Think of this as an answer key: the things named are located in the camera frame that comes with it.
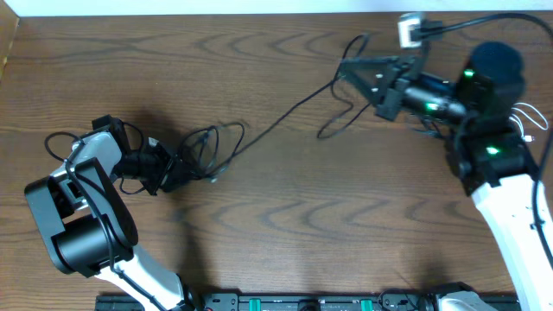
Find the robotic arm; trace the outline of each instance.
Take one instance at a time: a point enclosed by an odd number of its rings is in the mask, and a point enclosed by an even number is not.
[[[454,28],[460,26],[443,28],[420,14],[402,16],[402,48],[420,48],[420,55],[364,58],[358,53],[340,63],[335,79],[351,83],[375,107],[375,114],[386,120],[394,121],[400,111],[409,111],[450,128],[451,134],[445,137],[448,165],[490,225],[520,307],[553,310],[549,248],[553,223],[538,166],[509,122],[512,104],[524,92],[522,58],[503,43],[487,42],[473,51],[456,83],[423,72],[429,41]],[[194,170],[151,138],[145,148],[130,149],[119,119],[101,117],[92,121],[92,128],[81,137],[54,133],[75,139],[72,154],[66,160],[53,155],[63,165],[25,188],[54,265],[66,274],[76,271],[112,282],[146,310],[202,311],[205,303],[199,296],[138,244],[132,217],[112,185],[117,178],[138,179],[149,194],[156,195],[159,189],[170,192],[196,179]],[[231,158],[243,150],[235,149]],[[537,195],[532,200],[534,187]],[[87,207],[91,214],[64,221]],[[490,309],[466,289],[436,294],[431,305],[438,310]]]

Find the silver metal part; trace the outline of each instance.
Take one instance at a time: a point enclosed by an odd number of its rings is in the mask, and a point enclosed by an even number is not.
[[[407,13],[399,17],[397,28],[399,30],[399,46],[401,48],[419,48],[421,47],[420,41],[413,41],[411,39],[411,30],[421,28],[424,20],[424,13]]]

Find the wooden table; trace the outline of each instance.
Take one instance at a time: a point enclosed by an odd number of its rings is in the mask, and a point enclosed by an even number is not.
[[[430,18],[451,24],[481,15]],[[398,16],[24,18],[0,89],[0,309],[90,310],[96,295],[118,292],[50,263],[23,196],[60,165],[44,150],[48,133],[85,133],[109,113],[170,143],[194,128],[245,120],[250,140],[327,83],[355,35],[372,34],[372,54],[397,54]],[[427,70],[455,80],[485,40],[523,53],[524,100],[550,116],[553,57],[529,23],[447,35]],[[512,291],[442,143],[408,130],[403,116],[388,123],[372,109],[342,135],[315,139],[341,108],[327,92],[314,98],[214,184],[124,196],[141,243],[200,290],[366,293],[463,281]],[[531,145],[536,154],[542,142]],[[67,155],[69,142],[55,140],[54,149]]]

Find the white backdrop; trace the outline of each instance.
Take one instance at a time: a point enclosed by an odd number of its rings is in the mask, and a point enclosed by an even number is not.
[[[553,0],[5,0],[5,2],[21,17],[553,10]]]

